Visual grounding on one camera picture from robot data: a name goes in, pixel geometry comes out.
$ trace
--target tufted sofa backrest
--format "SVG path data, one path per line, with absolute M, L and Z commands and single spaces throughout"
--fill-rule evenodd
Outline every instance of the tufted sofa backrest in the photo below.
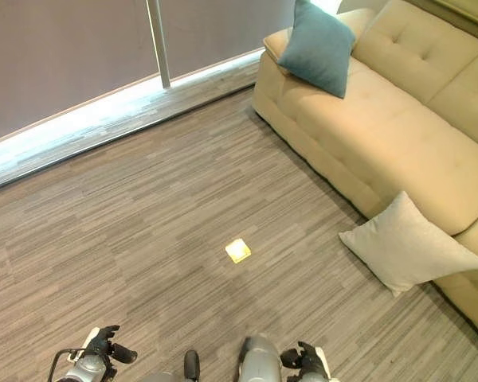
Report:
M 391 0 L 353 56 L 478 142 L 478 39 Z

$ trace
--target square floor light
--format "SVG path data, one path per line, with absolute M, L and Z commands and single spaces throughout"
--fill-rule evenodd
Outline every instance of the square floor light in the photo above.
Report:
M 234 240 L 225 247 L 225 250 L 235 264 L 241 262 L 252 254 L 243 239 Z

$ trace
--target teal throw pillow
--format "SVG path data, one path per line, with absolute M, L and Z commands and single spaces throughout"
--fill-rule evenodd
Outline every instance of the teal throw pillow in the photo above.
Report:
M 278 65 L 310 84 L 343 98 L 355 35 L 308 0 L 296 0 L 294 29 Z

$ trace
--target sofa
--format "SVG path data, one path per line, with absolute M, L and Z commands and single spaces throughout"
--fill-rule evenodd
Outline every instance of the sofa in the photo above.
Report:
M 253 107 L 367 218 L 405 190 L 478 255 L 478 6 L 469 8 L 448 8 L 452 23 L 402 0 L 339 14 L 356 37 L 343 99 L 281 68 L 291 29 L 274 33 Z M 478 329 L 478 270 L 434 282 Z

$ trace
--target white throw pillow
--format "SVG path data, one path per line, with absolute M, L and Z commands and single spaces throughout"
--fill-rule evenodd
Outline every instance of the white throw pillow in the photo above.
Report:
M 405 191 L 339 237 L 395 296 L 415 284 L 478 268 L 478 256 L 426 220 Z

